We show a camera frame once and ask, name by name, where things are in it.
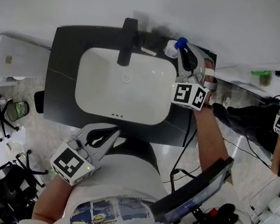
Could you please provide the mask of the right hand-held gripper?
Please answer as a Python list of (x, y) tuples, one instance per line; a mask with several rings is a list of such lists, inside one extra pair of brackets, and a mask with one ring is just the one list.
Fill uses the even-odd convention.
[(179, 76), (171, 88), (171, 102), (183, 108), (200, 111), (209, 92), (217, 90), (218, 82), (215, 78), (215, 71), (206, 68), (205, 60), (213, 63), (212, 58), (191, 43), (187, 43), (187, 47), (188, 52), (191, 52), (197, 59), (197, 65), (193, 69), (192, 75), (185, 76), (189, 72), (190, 62), (185, 48), (178, 48)]

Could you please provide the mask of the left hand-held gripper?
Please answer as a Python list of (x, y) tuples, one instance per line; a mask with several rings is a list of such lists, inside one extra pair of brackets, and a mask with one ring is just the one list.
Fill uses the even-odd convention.
[(62, 179), (74, 186), (101, 168), (100, 160), (120, 136), (117, 125), (91, 123), (77, 136), (63, 142), (51, 158), (51, 166)]

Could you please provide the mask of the person's right hand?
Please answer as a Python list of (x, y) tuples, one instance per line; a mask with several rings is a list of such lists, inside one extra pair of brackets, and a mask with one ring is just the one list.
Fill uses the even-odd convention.
[(217, 84), (218, 81), (215, 77), (215, 68), (214, 68), (214, 63), (210, 59), (205, 59), (205, 81), (212, 83), (212, 84)]

